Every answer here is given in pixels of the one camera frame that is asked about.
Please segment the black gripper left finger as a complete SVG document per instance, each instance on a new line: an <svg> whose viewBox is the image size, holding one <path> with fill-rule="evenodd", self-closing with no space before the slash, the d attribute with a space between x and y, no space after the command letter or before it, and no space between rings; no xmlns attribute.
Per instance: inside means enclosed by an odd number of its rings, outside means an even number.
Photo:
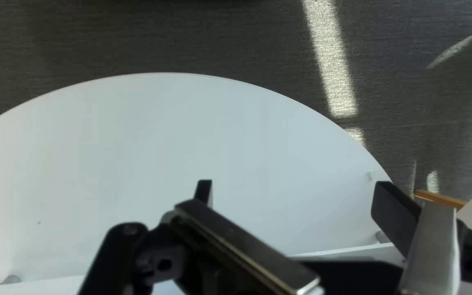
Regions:
<svg viewBox="0 0 472 295"><path fill-rule="evenodd" d="M319 275L209 206L211 184L155 228L119 223L104 234L76 295L324 295Z"/></svg>

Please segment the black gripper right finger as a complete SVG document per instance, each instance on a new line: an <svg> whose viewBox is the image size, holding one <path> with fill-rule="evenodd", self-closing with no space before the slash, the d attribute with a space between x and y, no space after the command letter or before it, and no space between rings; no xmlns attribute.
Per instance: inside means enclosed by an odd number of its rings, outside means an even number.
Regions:
<svg viewBox="0 0 472 295"><path fill-rule="evenodd" d="M406 259L420 206L391 182L376 182L370 216Z"/></svg>

